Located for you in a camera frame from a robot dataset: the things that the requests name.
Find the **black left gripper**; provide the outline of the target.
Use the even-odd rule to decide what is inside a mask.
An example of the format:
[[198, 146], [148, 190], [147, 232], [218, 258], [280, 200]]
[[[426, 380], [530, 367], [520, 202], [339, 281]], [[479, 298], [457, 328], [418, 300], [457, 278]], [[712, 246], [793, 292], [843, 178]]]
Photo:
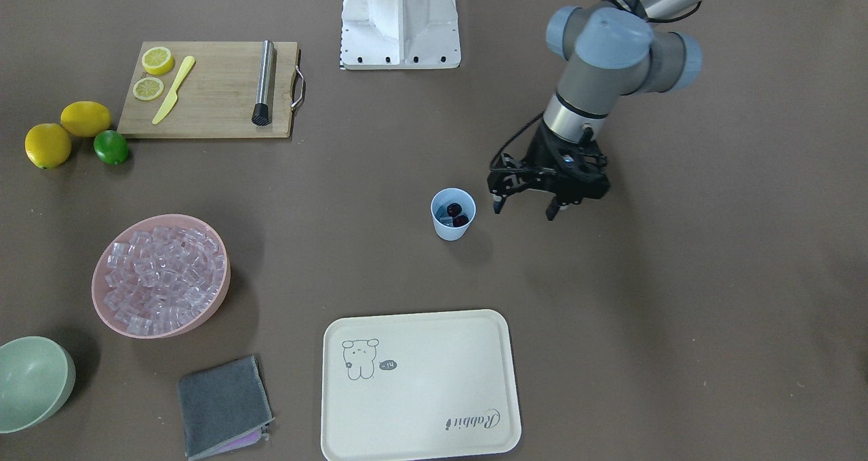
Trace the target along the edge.
[[580, 129], [578, 142], [568, 142], [539, 121], [523, 158], [505, 152], [510, 143], [535, 123], [528, 121], [490, 159], [494, 213], [502, 213], [508, 197], [528, 190], [552, 193], [552, 201], [545, 210], [548, 221], [553, 221], [562, 207], [604, 197], [610, 190], [605, 172], [608, 159], [599, 149], [591, 127]]

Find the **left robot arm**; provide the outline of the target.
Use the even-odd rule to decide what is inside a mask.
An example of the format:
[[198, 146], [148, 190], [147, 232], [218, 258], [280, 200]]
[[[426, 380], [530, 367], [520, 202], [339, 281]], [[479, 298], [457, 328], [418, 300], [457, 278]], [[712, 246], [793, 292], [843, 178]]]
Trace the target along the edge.
[[528, 190], [552, 194], [548, 220], [585, 199], [601, 199], [610, 180], [597, 139], [621, 96], [688, 87], [703, 67], [694, 38], [654, 26], [691, 16], [704, 0], [601, 0], [590, 9], [567, 6], [549, 21], [546, 42], [566, 62], [524, 157], [500, 148], [490, 162], [493, 210]]

